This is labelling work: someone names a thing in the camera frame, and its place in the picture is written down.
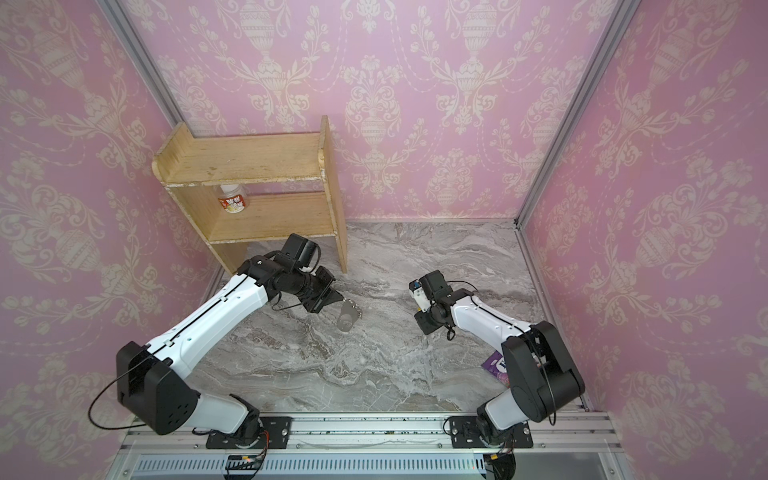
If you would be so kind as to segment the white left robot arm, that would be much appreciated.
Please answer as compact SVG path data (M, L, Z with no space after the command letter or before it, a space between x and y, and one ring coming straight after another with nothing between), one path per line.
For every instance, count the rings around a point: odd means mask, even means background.
M285 294L318 313L343 301L335 278L320 266L319 246L292 234L278 251L244 261L222 289L177 325L116 355L118 402L158 435L179 429L222 435L249 448L263 436L259 410L237 395L204 394L187 377L205 355L255 311Z

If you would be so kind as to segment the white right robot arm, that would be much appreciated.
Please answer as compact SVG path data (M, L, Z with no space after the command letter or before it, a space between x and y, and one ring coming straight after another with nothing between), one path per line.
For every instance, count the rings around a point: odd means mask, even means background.
M462 330L503 356L509 386L477 410L476 424L485 443L500 445L527 422L555 424L559 409L585 393L583 377L553 324L503 314L473 291L453 289L438 270L411 281L409 293L424 334L444 328L451 339Z

